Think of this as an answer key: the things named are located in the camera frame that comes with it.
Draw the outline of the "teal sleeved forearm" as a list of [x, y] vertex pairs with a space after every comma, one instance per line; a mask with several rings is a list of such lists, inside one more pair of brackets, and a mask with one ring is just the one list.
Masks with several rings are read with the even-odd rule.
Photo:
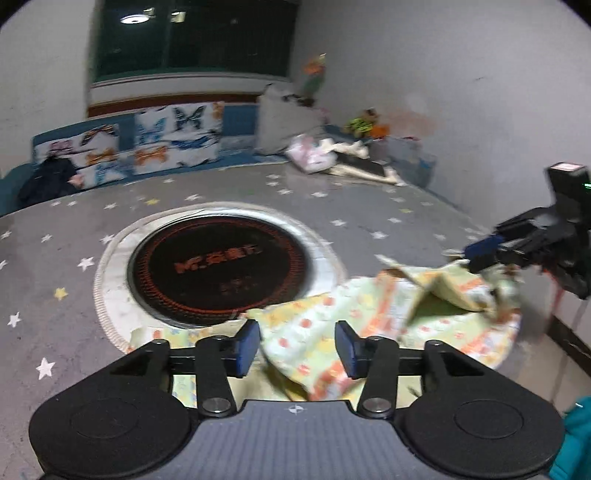
[[591, 397], [579, 399], [563, 420], [565, 438], [549, 478], [591, 480]]

